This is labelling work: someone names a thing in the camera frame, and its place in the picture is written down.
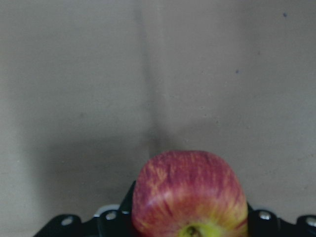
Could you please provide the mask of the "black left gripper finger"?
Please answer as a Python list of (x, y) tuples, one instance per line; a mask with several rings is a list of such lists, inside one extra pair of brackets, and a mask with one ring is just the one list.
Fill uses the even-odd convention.
[(121, 204), (105, 205), (83, 222), (74, 214), (57, 215), (48, 221), (36, 237), (136, 237), (131, 221), (133, 182)]

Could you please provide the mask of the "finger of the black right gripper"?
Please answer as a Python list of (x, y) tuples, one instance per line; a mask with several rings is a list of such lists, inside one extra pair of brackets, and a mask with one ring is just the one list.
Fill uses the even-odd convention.
[(314, 237), (316, 216), (301, 215), (295, 222), (288, 222), (268, 209), (253, 208), (247, 203), (249, 237)]

